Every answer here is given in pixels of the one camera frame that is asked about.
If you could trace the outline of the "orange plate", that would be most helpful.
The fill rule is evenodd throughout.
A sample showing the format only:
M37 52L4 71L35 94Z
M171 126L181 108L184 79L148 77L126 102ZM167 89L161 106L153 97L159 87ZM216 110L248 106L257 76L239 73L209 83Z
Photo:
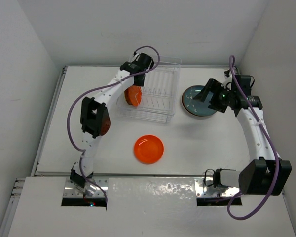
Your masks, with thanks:
M158 162L164 154L162 141L154 135L144 135L134 144L134 155L143 164L154 164Z
M142 90L140 86L131 86L127 89L127 98L130 105L139 106L142 100Z

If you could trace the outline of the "yellow brown plate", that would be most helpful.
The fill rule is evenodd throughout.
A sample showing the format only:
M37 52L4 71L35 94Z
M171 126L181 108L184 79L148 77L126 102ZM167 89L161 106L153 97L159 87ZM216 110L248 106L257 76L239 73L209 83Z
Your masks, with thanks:
M132 103L132 91L131 88L128 88L127 90L124 91L124 96L125 96L125 100L127 102L128 105L133 105Z

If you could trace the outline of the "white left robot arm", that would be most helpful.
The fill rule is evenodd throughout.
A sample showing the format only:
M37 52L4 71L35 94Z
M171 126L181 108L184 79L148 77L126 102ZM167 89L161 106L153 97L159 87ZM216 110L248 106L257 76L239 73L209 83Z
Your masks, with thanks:
M152 71L157 65L151 56L134 52L132 61L123 63L108 85L84 92L71 105L66 121L67 134L72 146L82 154L79 161L71 168L70 181L78 187L84 189L87 183L97 186L94 181L91 181L93 157L100 138L111 126L109 109L128 88L134 85L144 86L146 73ZM79 100L82 100L80 112L84 143L82 148L74 143L70 130L71 114Z

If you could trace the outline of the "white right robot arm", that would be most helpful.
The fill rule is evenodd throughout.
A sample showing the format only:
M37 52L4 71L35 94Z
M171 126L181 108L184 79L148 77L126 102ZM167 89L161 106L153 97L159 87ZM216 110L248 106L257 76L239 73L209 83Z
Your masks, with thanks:
M263 106L258 96L251 95L250 76L236 75L238 83L232 78L227 83L220 83L210 78L204 88L193 99L209 102L209 108L225 112L230 107L239 121L249 150L249 164L238 174L237 183L243 194L265 195L273 179L276 179L272 195L281 193L292 166L287 160L279 160L279 172L276 173L275 155L270 143L265 137L267 129L264 125Z

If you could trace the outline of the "dark teal plate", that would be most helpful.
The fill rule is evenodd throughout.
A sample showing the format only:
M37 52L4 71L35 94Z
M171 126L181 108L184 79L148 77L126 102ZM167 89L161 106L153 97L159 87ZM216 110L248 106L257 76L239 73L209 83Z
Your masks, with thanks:
M194 85L187 88L182 94L182 105L192 115L198 117L206 117L213 115L216 111L208 108L210 100L212 99L213 93L209 92L205 102L194 100L194 97L198 95L204 88L202 85Z

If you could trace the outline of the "red teal floral plate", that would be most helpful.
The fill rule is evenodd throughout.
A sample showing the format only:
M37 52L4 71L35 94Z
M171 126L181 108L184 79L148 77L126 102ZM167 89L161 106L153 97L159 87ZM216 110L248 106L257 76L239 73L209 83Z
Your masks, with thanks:
M193 119L204 120L204 119L207 119L207 118L212 117L212 116L216 113L216 111L215 111L215 112L213 112L211 115L205 115L205 116L195 115L195 114L191 113L190 111L188 111L188 110L186 109L186 107L185 107L183 101L184 101L184 100L183 100L183 95L181 95L181 98L180 98L181 108L182 108L182 110L184 111L184 113L185 113L187 116L189 116L189 117L191 117L191 118L193 118Z

